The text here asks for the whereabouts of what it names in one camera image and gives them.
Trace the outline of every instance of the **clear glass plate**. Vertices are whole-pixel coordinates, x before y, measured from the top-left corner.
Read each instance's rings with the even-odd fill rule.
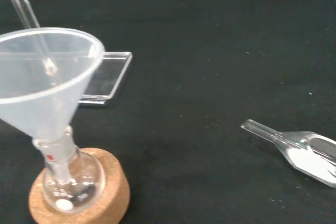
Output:
[[[82,105],[105,105],[116,94],[132,61],[130,52],[105,52],[103,62],[79,101]]]

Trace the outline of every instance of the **funnel rim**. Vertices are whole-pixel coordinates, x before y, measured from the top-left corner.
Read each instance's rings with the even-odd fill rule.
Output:
[[[20,95],[18,97],[12,97],[12,98],[0,98],[0,104],[9,104],[9,103],[29,101],[29,100],[45,97],[50,94],[59,92],[83,80],[85,77],[92,74],[99,67],[99,65],[101,64],[103,60],[103,53],[105,51],[104,45],[97,37],[85,31],[80,31],[80,30],[71,29],[71,28],[62,28],[62,27],[43,27],[43,28],[23,29],[23,30],[13,31],[11,33],[0,35],[0,42],[6,41],[9,39],[15,39],[18,37],[35,35],[35,34],[57,34],[57,33],[76,35],[76,36],[89,40],[90,42],[92,42],[93,45],[97,46],[98,52],[99,52],[98,55],[100,55],[100,57],[97,57],[96,61],[94,61],[89,68],[87,68],[81,74],[79,74],[75,78],[72,78],[69,81],[66,81],[50,89],[46,89],[46,90],[35,92],[35,93]]]

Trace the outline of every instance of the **round-bottom flask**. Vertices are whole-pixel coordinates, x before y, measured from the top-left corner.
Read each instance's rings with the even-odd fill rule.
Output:
[[[55,209],[73,214],[95,204],[105,186],[104,170],[93,156],[83,153],[73,143],[72,129],[63,137],[47,143],[33,140],[45,157],[43,191]]]

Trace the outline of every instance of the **white powder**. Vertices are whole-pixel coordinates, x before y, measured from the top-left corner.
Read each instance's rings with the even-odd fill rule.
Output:
[[[58,199],[56,201],[56,207],[63,211],[69,211],[73,208],[73,204],[71,201],[66,199]]]
[[[287,154],[294,165],[311,175],[336,184],[335,166],[323,157],[304,149],[290,148]]]

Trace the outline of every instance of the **black mat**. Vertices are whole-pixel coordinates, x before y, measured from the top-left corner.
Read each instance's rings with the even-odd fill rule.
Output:
[[[72,121],[78,146],[123,165],[123,224],[335,223],[335,190],[239,127],[251,118],[336,139],[334,0],[31,3],[43,26],[134,53],[118,102]],[[0,33],[21,28],[9,0],[0,22]],[[42,167],[30,137],[0,123],[1,223],[34,223],[27,199]]]

